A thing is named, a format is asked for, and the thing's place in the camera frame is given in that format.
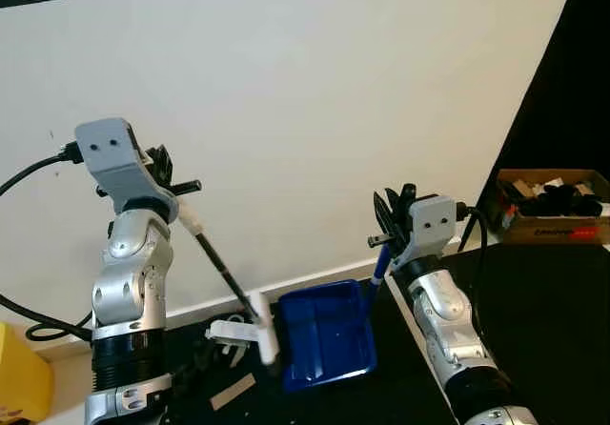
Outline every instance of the yellow box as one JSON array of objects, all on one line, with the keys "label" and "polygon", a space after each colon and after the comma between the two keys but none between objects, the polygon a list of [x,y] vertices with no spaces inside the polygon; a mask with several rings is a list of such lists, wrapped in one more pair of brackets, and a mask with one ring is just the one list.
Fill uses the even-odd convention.
[{"label": "yellow box", "polygon": [[0,422],[43,420],[51,408],[51,366],[0,322]]}]

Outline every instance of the black table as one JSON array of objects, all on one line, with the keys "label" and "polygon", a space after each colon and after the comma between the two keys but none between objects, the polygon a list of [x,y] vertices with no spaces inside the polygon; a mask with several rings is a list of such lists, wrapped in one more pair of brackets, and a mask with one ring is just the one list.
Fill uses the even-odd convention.
[{"label": "black table", "polygon": [[[610,253],[597,246],[492,246],[481,322],[498,365],[529,398],[540,423],[603,424],[607,412]],[[445,258],[468,293],[478,252]],[[373,316],[377,368],[336,384],[284,394],[253,346],[233,369],[213,365],[177,403],[184,423],[454,424],[385,285]],[[170,369],[192,359],[207,322],[168,332]],[[280,342],[285,338],[277,321]],[[217,412],[209,398],[252,373],[256,385]]]}]

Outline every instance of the cardboard box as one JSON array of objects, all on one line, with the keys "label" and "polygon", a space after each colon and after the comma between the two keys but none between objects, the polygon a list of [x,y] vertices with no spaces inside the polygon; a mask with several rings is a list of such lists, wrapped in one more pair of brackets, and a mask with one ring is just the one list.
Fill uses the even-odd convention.
[{"label": "cardboard box", "polygon": [[[590,182],[593,192],[610,203],[610,184],[593,170],[500,170],[498,181],[522,180],[528,185],[561,177],[566,184]],[[610,216],[524,216],[497,185],[485,204],[502,242],[510,244],[610,244]]]}]

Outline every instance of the black cloth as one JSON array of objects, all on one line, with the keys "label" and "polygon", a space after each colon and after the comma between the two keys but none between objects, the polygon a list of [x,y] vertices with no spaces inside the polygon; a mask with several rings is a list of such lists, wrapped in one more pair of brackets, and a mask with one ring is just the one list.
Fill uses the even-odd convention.
[{"label": "black cloth", "polygon": [[[488,249],[480,315],[500,368],[540,424],[607,423],[607,304],[610,253],[599,246]],[[443,259],[469,293],[478,251]],[[280,343],[285,331],[275,306]],[[377,368],[365,376],[284,394],[255,345],[237,367],[221,358],[174,404],[183,423],[454,424],[448,406],[385,285],[372,316]],[[167,334],[170,369],[193,358],[208,322]],[[217,412],[209,398],[252,373],[256,385]]]}]

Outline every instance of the white wall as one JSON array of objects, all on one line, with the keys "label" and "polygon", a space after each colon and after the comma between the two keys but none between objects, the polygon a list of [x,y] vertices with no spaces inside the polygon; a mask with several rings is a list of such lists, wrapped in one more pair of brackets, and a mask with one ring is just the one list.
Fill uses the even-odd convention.
[{"label": "white wall", "polygon": [[[474,202],[565,0],[63,0],[0,10],[0,176],[120,115],[246,288],[374,256],[373,189]],[[112,218],[83,166],[0,199],[0,289],[88,310]],[[170,309],[228,294],[173,226]],[[17,319],[0,314],[10,321]]]}]

